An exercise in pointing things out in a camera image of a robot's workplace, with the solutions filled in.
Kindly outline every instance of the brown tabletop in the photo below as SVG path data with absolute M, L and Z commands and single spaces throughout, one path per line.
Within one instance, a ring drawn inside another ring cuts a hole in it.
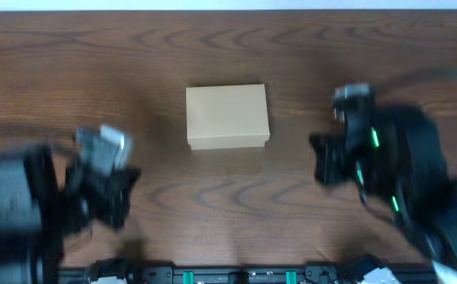
M 366 252 L 423 262 L 365 212 L 353 185 L 326 193 L 313 180 L 307 137 L 333 129 L 335 87 L 451 65 L 452 11 L 0 13 L 0 148 L 68 141 L 78 125 L 101 123 L 136 138 L 143 174 L 125 229 L 96 224 L 69 266 L 113 256 L 302 264 Z M 190 151 L 185 88 L 229 84 L 266 85 L 271 139 Z M 401 88 L 380 100 L 390 102 L 436 120 L 457 175 L 457 83 Z

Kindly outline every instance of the white background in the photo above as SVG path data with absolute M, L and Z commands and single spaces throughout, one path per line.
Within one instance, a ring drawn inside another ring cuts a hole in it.
M 457 9 L 457 0 L 0 0 L 0 11 Z

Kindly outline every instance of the wooden surface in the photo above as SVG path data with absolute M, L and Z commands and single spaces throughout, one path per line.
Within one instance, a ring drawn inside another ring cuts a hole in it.
M 107 123 L 143 170 L 122 232 L 94 226 L 65 265 L 112 256 L 178 265 L 301 264 L 365 252 L 422 262 L 355 188 L 313 180 L 307 136 L 333 129 L 332 90 L 457 65 L 457 12 L 0 13 L 0 147 Z M 191 152 L 185 88 L 266 84 L 265 149 Z M 404 88 L 436 119 L 457 174 L 457 83 Z

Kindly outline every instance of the beige box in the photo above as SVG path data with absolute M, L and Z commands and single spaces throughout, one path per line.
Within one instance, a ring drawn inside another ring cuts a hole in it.
M 270 137 L 263 84 L 186 89 L 192 150 L 263 147 Z

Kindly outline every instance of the wooden table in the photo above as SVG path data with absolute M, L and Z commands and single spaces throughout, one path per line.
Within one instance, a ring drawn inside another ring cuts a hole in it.
M 457 65 L 457 12 L 0 13 L 0 148 L 107 123 L 143 174 L 119 233 L 95 225 L 65 265 L 119 256 L 177 265 L 302 264 L 371 252 L 425 261 L 352 185 L 313 180 L 307 137 L 333 129 L 335 87 Z M 265 149 L 189 150 L 185 88 L 260 84 Z M 457 175 L 457 83 L 399 89 L 439 125 Z

